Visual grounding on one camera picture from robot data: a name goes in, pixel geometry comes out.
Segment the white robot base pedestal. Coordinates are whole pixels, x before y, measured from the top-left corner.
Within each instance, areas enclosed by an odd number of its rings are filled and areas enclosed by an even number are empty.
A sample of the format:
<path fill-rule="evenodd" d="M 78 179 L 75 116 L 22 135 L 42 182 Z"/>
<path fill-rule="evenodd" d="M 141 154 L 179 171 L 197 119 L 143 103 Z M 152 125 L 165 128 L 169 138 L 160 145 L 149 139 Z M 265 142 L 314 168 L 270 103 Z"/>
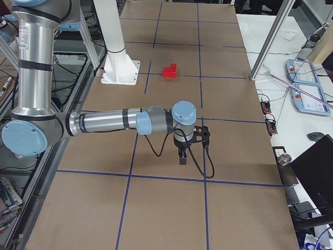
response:
<path fill-rule="evenodd" d="M 94 1 L 99 25 L 103 34 L 107 56 L 103 84 L 135 85 L 140 61 L 127 54 L 116 1 Z"/>

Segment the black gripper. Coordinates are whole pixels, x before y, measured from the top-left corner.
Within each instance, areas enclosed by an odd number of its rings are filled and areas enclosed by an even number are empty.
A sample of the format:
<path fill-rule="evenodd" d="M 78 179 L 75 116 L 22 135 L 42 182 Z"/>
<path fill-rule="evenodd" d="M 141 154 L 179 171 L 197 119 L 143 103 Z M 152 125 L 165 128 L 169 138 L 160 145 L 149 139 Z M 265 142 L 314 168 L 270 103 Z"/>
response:
<path fill-rule="evenodd" d="M 191 140 L 194 133 L 186 134 L 183 130 L 175 130 L 173 133 L 174 144 L 179 149 L 179 164 L 187 164 L 187 154 L 186 149 L 191 145 Z"/>

